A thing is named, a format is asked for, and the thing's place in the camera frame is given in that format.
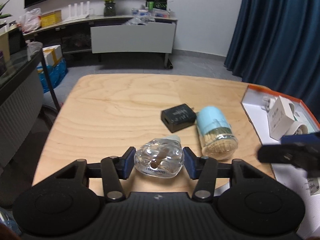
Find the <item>black power adapter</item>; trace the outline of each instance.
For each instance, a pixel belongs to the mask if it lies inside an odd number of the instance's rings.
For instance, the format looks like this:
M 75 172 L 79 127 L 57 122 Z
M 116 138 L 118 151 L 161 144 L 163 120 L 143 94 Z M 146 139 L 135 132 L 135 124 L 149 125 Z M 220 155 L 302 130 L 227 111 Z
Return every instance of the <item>black power adapter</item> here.
M 174 133 L 193 125 L 197 115 L 186 104 L 161 111 L 161 121 Z

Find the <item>baseboard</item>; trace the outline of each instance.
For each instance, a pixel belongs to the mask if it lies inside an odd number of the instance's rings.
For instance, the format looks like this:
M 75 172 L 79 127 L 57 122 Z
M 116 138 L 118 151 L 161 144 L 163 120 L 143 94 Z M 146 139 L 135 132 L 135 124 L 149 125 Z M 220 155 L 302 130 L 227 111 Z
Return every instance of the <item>baseboard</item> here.
M 173 49 L 173 55 L 180 55 L 180 56 L 189 56 L 189 57 L 200 57 L 200 58 L 209 58 L 219 61 L 225 61 L 226 57 L 215 55 L 215 54 L 208 54 L 203 52 L 196 52 L 196 51 L 189 51 L 189 50 L 181 50 L 181 49 Z

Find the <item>tv stand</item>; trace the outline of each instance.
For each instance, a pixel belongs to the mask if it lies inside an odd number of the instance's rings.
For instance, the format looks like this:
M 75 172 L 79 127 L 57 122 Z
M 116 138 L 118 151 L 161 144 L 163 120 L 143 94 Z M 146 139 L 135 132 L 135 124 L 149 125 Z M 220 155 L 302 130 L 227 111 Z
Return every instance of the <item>tv stand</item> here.
M 147 25 L 122 25 L 131 18 L 132 15 L 89 16 L 40 28 L 24 34 L 24 37 L 40 41 L 44 46 L 60 44 L 63 54 L 91 51 L 98 54 L 99 61 L 101 54 L 108 52 L 163 53 L 164 67 L 172 68 L 168 58 L 172 52 L 177 19 L 155 17 L 156 22 Z M 76 33 L 90 37 L 91 44 L 72 46 L 66 42 Z

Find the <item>curtain fold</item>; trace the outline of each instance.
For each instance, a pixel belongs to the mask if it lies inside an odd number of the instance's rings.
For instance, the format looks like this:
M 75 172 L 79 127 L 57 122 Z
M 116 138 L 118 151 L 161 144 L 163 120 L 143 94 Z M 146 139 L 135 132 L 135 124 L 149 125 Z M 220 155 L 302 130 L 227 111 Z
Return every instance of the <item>curtain fold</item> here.
M 242 0 L 225 66 L 301 98 L 320 119 L 320 0 Z

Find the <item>dark glass vase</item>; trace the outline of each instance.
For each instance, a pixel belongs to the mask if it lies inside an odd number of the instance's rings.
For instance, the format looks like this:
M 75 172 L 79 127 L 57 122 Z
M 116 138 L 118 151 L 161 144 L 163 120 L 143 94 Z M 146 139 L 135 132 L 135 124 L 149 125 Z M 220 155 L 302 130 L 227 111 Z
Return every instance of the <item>dark glass vase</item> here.
M 104 4 L 104 16 L 116 16 L 116 4 L 113 3 L 105 3 Z

